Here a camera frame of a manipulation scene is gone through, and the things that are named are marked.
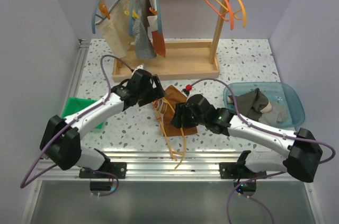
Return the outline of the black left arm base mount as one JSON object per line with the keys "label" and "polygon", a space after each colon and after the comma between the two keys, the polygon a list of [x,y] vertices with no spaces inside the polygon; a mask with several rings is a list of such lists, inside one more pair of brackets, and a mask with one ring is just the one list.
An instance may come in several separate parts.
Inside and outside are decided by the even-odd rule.
{"label": "black left arm base mount", "polygon": [[80,178],[125,178],[126,162],[112,162],[111,159],[98,149],[82,148],[81,157],[76,163],[80,167]]}

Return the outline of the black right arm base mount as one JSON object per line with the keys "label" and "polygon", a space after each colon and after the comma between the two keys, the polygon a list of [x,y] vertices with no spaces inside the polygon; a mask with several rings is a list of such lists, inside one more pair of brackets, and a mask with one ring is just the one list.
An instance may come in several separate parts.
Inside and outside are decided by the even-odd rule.
{"label": "black right arm base mount", "polygon": [[237,162],[219,163],[219,173],[221,179],[250,179],[267,175],[266,172],[253,172],[245,166],[246,158],[251,153],[250,150],[243,151]]}

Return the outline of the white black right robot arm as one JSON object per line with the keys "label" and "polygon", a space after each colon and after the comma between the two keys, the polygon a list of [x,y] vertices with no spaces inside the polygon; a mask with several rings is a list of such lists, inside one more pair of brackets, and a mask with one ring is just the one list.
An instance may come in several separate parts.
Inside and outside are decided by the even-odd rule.
{"label": "white black right robot arm", "polygon": [[204,126],[214,134],[249,140],[270,149],[266,153],[243,152],[236,164],[240,177],[253,173],[285,172],[306,183],[313,182],[323,151],[307,129],[281,130],[242,118],[225,107],[215,108],[201,94],[177,103],[171,124],[176,128]]}

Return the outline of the yellow plastic hanger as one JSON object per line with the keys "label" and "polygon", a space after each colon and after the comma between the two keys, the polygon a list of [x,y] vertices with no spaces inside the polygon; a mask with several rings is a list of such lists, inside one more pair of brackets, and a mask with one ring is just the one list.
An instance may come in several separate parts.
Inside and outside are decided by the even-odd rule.
{"label": "yellow plastic hanger", "polygon": [[168,146],[169,154],[172,160],[176,161],[177,164],[174,169],[178,169],[185,158],[186,154],[186,135],[184,130],[181,128],[181,136],[182,136],[182,151],[174,150],[171,146],[171,142],[169,137],[175,137],[179,135],[179,129],[175,129],[169,122],[169,112],[173,115],[175,114],[175,110],[171,103],[165,98],[161,98],[157,101],[153,102],[153,109],[155,111],[155,118],[159,123],[159,133],[165,138],[166,144]]}

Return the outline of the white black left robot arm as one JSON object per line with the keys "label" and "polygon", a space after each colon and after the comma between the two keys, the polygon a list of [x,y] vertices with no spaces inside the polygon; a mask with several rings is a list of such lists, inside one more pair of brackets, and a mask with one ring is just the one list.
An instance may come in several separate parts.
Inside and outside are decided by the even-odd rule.
{"label": "white black left robot arm", "polygon": [[136,69],[130,79],[111,87],[100,100],[61,118],[52,117],[46,126],[40,149],[62,170],[74,166],[91,169],[100,178],[111,169],[108,157],[97,149],[81,146],[81,139],[109,117],[134,106],[144,106],[165,96],[157,75]]}

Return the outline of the brown underwear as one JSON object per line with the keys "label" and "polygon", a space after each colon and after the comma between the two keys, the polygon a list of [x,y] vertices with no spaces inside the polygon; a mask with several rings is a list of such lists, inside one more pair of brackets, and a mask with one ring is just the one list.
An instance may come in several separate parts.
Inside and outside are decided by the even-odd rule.
{"label": "brown underwear", "polygon": [[[171,121],[174,117],[175,105],[185,102],[187,97],[181,93],[173,85],[170,85],[166,90],[166,96],[153,102],[153,108],[156,111],[156,119],[161,122],[159,133],[161,136],[177,137],[182,136],[181,129],[175,128]],[[197,134],[197,128],[184,128],[185,136]]]}

